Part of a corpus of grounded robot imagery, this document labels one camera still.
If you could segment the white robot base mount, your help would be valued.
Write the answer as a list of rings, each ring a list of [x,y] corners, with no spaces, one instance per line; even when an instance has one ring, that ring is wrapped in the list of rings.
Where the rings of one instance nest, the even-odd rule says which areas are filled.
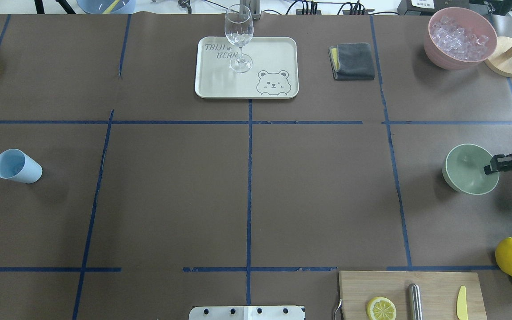
[[[197,306],[189,320],[304,320],[305,308],[297,305]]]

